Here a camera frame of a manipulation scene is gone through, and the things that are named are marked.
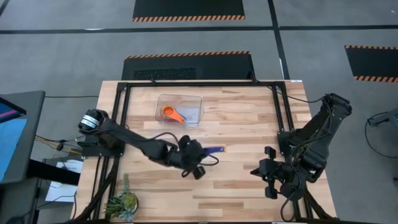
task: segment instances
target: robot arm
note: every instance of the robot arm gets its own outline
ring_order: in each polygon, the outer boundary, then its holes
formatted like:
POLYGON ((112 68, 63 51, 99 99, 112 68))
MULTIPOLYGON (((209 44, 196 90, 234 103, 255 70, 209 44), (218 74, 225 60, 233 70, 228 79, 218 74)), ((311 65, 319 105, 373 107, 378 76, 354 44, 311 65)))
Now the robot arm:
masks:
POLYGON ((192 172, 198 180, 205 175, 205 169, 199 166, 207 156, 205 150, 198 141, 191 140, 189 136, 183 136, 178 146, 160 139, 147 139, 116 124, 101 110, 88 110, 78 127, 79 132, 96 136, 99 143, 109 149, 121 147, 122 142, 128 143, 140 149, 153 162, 184 170, 182 177, 192 172))
POLYGON ((318 114, 302 129, 279 136, 280 151, 287 156, 286 162, 275 161, 275 149, 266 147, 269 158, 261 160, 259 168, 251 171, 268 183, 266 197, 276 199, 280 193, 289 200, 302 198, 306 181, 316 182, 325 170, 328 145, 343 119, 350 114, 348 100, 334 93, 327 94, 322 98, 318 114), (279 192, 274 187, 276 180, 282 183, 279 192))

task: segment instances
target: wooden table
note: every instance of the wooden table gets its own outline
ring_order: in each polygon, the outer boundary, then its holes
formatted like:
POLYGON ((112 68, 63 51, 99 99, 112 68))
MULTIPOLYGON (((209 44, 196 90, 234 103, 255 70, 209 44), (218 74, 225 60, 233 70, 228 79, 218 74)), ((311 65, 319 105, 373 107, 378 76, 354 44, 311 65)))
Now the wooden table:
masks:
MULTIPOLYGON (((98 109, 111 114, 117 84, 118 82, 103 82, 98 109)), ((288 95, 306 99, 303 83, 286 81, 286 87, 288 95)), ((118 121, 123 99, 122 95, 118 121)), ((281 96, 279 101, 287 127, 281 96)), ((293 99, 289 99, 289 102, 294 125, 301 128, 311 119, 308 104, 293 99)), ((147 138, 170 131, 178 138, 187 134, 192 139, 197 139, 203 147, 226 148, 226 152, 215 154, 220 163, 205 167, 206 175, 195 180, 192 175, 181 178, 182 171, 151 162, 140 150, 126 146, 125 154, 120 160, 115 194, 123 187, 123 174, 129 174, 130 189, 140 201, 135 222, 281 220, 279 211, 286 198, 266 198, 266 183, 249 173, 258 167, 260 159, 266 158, 264 146, 279 150, 274 100, 267 87, 133 87, 126 124, 132 131, 147 138), (201 96, 205 113, 198 127, 170 128, 156 121, 154 107, 160 94, 201 96)), ((277 160, 284 159, 278 154, 277 160)), ((96 157, 86 158, 84 161, 76 194, 77 215, 91 200, 96 163, 96 157)), ((316 183, 308 184, 308 189, 327 213, 336 215, 325 173, 316 183)), ((304 215, 304 206, 300 208, 304 215)), ((285 218, 291 217, 291 203, 286 206, 284 215, 285 218)))

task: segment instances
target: plastic bin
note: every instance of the plastic bin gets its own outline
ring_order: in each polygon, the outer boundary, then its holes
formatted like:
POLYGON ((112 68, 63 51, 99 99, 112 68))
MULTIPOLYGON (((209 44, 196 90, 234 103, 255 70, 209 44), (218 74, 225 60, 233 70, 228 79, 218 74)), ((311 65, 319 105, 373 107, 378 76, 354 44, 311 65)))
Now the plastic bin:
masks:
POLYGON ((157 100, 155 107, 155 119, 168 123, 178 123, 172 119, 162 117, 162 108, 173 106, 178 113, 185 117, 185 123, 197 124, 203 116, 203 104, 200 96, 183 96, 162 94, 157 100))

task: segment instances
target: hazard stripe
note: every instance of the hazard stripe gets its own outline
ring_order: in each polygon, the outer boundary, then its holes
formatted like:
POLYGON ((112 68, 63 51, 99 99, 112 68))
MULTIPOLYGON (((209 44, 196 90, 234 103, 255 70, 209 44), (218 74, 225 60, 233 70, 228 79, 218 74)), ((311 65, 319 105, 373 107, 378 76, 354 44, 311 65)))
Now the hazard stripe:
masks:
POLYGON ((134 58, 159 58, 159 57, 186 57, 186 56, 206 56, 206 55, 232 55, 232 54, 250 54, 250 51, 231 51, 231 52, 199 52, 199 53, 179 53, 179 54, 153 54, 153 55, 128 55, 124 59, 134 58))
POLYGON ((358 81, 398 83, 398 78, 397 77, 354 76, 354 79, 358 80, 358 81))
POLYGON ((362 45, 345 45, 346 49, 380 49, 380 50, 398 50, 398 47, 383 46, 362 46, 362 45))
POLYGON ((218 20, 245 20, 244 15, 224 16, 160 16, 160 17, 133 17, 133 22, 174 22, 174 21, 218 21, 218 20))

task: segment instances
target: small succulent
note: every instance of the small succulent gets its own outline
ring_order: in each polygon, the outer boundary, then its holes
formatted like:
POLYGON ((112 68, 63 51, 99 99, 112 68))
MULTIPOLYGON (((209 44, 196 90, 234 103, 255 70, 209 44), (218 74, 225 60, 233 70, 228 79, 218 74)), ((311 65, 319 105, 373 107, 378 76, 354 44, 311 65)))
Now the small succulent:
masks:
POLYGON ((132 214, 133 211, 134 211, 133 209, 127 208, 123 212, 120 213, 119 218, 121 218, 125 221, 128 221, 128 222, 131 222, 134 219, 134 215, 132 214))
POLYGON ((137 205, 137 197, 134 193, 129 191, 129 177, 124 174, 124 187, 121 195, 113 196, 109 203, 107 203, 105 214, 114 217, 119 217, 125 221, 131 222, 134 219, 134 211, 137 205))

